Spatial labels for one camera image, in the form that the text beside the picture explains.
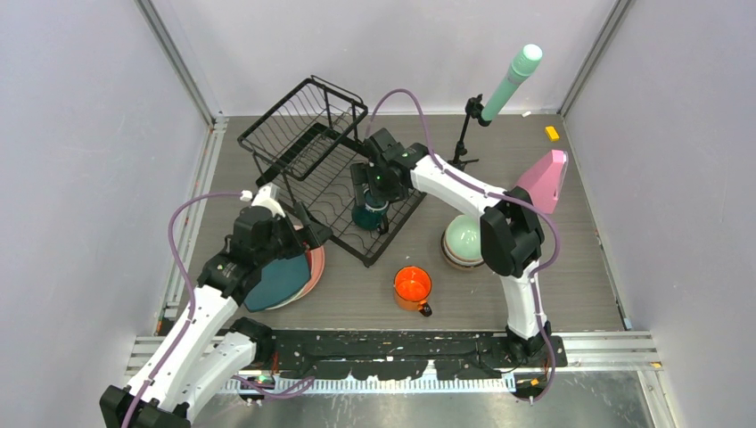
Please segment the dark green mug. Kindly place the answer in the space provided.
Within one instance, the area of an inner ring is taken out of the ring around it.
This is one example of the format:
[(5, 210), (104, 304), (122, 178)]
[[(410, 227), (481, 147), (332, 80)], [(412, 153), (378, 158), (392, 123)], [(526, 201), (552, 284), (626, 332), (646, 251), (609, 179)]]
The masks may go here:
[(387, 212), (390, 204), (376, 199), (369, 190), (364, 191), (363, 204), (355, 205), (351, 209), (354, 224), (366, 231), (384, 235), (389, 229)]

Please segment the orange mug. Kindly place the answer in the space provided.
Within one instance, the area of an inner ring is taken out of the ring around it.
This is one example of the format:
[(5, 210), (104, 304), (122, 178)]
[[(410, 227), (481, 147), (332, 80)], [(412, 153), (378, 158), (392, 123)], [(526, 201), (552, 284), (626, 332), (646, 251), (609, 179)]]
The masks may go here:
[(401, 268), (393, 279), (394, 300), (404, 310), (430, 317), (432, 309), (428, 302), (432, 290), (430, 275), (417, 266)]

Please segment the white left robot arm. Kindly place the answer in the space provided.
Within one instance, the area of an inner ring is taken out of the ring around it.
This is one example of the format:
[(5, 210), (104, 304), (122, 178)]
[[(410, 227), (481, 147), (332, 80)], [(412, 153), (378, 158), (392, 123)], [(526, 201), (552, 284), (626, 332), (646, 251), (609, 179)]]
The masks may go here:
[(259, 284), (266, 266), (327, 242), (333, 232), (301, 204), (296, 227), (277, 202), (240, 211), (223, 249), (209, 259), (184, 313), (148, 362), (124, 387), (100, 398), (108, 427), (189, 427), (233, 375), (266, 367), (275, 351), (270, 327), (247, 317), (233, 322), (221, 343), (211, 340)]

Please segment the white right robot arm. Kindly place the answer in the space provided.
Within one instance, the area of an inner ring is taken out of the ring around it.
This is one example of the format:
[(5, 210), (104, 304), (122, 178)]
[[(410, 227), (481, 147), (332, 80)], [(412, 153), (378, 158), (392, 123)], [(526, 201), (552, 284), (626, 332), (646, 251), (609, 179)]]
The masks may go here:
[(506, 191), (487, 185), (424, 144), (404, 147), (385, 128), (357, 143), (357, 151), (365, 157), (350, 168), (357, 204), (366, 205), (367, 196), (379, 204), (399, 202), (416, 190), (473, 218), (480, 230), (482, 260), (499, 275), (505, 294), (510, 357), (531, 366), (551, 350), (538, 283), (545, 235), (529, 193), (521, 187)]

